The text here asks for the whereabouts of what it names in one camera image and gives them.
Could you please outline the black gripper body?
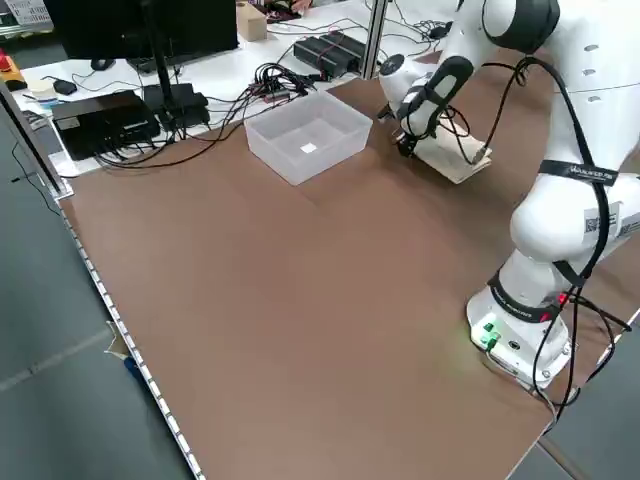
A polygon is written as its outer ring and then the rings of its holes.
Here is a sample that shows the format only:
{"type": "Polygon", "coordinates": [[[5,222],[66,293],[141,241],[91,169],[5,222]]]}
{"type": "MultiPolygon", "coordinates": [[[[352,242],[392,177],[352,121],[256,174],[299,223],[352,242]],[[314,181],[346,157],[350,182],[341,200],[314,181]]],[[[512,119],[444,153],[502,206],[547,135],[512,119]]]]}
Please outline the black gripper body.
{"type": "Polygon", "coordinates": [[[410,158],[414,155],[415,147],[419,141],[417,137],[402,130],[397,129],[394,133],[394,144],[398,152],[405,158],[410,158]]]}

